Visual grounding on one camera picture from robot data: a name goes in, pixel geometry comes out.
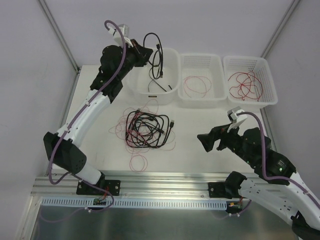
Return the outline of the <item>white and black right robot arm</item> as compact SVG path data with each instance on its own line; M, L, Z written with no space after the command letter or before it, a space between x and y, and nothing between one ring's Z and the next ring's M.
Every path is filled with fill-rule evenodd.
M261 131L258 127L247 129L243 135L228 125L216 126L209 133L197 135L206 152L229 149L254 170L259 178L277 187L285 196L277 195L259 187L247 176L232 171L223 182L208 183L211 198L247 198L273 212L291 226L292 231L303 240L320 238L320 201L302 181L290 160L271 149L271 140L265 141L266 159L262 159Z

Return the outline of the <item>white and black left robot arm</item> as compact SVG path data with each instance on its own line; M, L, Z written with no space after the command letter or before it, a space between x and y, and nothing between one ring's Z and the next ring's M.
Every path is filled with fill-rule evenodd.
M123 88L122 80L134 67L144 67L153 50L139 45L110 45L103 49L98 74L77 113L57 132L47 132L43 137L50 164L88 183L95 195L105 189L105 175L90 165L80 150L82 141L98 116L109 107Z

